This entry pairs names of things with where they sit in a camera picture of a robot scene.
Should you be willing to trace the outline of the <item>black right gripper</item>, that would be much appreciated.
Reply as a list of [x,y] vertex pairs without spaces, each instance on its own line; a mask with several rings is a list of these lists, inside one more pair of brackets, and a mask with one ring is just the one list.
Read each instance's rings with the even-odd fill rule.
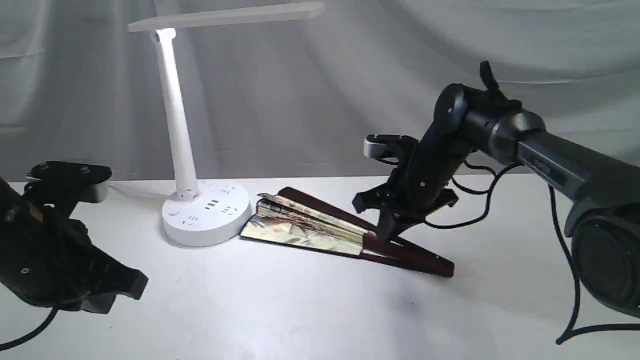
[[379,211],[375,235],[387,242],[425,221],[441,205],[443,189],[468,156],[457,126],[430,125],[411,157],[398,162],[385,185],[355,194],[357,214]]

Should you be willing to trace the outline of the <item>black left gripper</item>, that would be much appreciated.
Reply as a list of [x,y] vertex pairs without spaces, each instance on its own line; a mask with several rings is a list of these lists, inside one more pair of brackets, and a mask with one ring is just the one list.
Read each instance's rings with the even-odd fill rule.
[[28,305],[107,314],[118,296],[140,300],[147,283],[93,244],[71,213],[105,200],[105,180],[1,182],[1,283]]

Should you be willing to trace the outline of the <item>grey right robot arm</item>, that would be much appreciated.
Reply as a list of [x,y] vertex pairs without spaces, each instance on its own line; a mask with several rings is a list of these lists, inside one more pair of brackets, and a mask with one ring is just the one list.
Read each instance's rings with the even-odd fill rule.
[[442,90],[421,139],[366,137],[366,157],[397,163],[385,183],[355,194],[354,209],[378,210],[375,234],[390,240],[438,208],[471,153],[524,166],[573,204],[563,233],[578,280],[602,305],[638,317],[639,167],[548,132],[541,116],[503,94],[488,61],[479,74],[484,89]]

